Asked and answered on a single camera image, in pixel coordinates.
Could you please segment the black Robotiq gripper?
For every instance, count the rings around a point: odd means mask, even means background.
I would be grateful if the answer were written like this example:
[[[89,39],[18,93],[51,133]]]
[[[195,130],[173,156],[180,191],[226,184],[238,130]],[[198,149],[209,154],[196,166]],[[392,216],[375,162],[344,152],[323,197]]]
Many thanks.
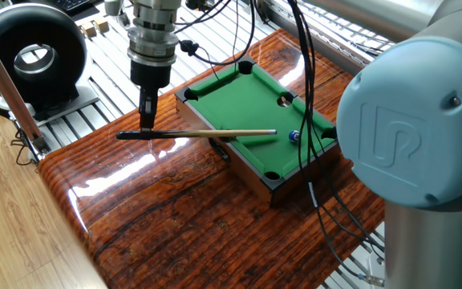
[[[152,129],[155,124],[158,90],[170,84],[171,66],[154,67],[131,61],[130,79],[140,88],[140,129]]]

